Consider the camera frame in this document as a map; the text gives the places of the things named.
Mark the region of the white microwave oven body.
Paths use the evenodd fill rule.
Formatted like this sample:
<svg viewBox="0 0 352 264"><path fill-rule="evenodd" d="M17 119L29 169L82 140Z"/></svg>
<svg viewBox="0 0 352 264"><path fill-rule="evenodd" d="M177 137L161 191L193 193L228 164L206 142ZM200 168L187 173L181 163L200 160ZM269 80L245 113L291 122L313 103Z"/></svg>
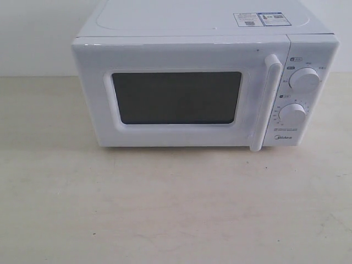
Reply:
<svg viewBox="0 0 352 264"><path fill-rule="evenodd" d="M281 12L291 26L238 27L233 15L262 12ZM76 38L278 35L287 36L291 46L263 147L296 146L303 139L339 46L335 34L299 1L103 1ZM320 85L311 92L296 93L289 79L306 67L318 73ZM278 113L292 103L304 107L306 119L299 125L283 125Z"/></svg>

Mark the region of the upper white control knob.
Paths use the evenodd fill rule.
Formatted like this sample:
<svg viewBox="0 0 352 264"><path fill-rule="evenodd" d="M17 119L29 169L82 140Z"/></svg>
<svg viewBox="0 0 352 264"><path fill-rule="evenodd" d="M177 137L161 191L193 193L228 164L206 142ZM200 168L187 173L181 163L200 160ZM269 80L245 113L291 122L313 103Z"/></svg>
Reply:
<svg viewBox="0 0 352 264"><path fill-rule="evenodd" d="M320 82L318 73L314 69L306 67L291 75L289 86L296 93L308 93L318 88Z"/></svg>

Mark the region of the white control knob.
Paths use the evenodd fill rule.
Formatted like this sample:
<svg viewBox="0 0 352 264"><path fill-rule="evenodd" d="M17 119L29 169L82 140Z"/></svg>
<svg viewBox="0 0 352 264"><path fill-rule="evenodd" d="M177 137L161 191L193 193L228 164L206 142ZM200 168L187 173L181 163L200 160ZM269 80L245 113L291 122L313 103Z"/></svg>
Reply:
<svg viewBox="0 0 352 264"><path fill-rule="evenodd" d="M299 125L306 119L306 112L302 105L292 103L284 106L278 113L283 125Z"/></svg>
<svg viewBox="0 0 352 264"><path fill-rule="evenodd" d="M314 69L306 67L291 75L289 86L296 93L308 93L318 88L320 82L318 73Z"/></svg>

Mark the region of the white microwave door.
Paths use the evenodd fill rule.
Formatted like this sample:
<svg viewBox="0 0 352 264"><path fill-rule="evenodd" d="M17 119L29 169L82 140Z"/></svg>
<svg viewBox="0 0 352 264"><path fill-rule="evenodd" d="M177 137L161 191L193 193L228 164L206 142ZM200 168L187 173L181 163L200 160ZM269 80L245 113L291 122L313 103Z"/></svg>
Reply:
<svg viewBox="0 0 352 264"><path fill-rule="evenodd" d="M102 147L260 150L287 36L78 37L72 51Z"/></svg>

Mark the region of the lower white control knob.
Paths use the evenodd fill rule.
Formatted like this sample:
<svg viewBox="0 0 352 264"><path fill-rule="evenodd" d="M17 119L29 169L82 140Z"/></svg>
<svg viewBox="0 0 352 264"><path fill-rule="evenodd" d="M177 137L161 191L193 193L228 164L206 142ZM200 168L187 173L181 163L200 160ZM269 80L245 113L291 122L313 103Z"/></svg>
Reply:
<svg viewBox="0 0 352 264"><path fill-rule="evenodd" d="M302 105L292 103L284 106L278 113L283 125L299 125L306 119L306 112Z"/></svg>

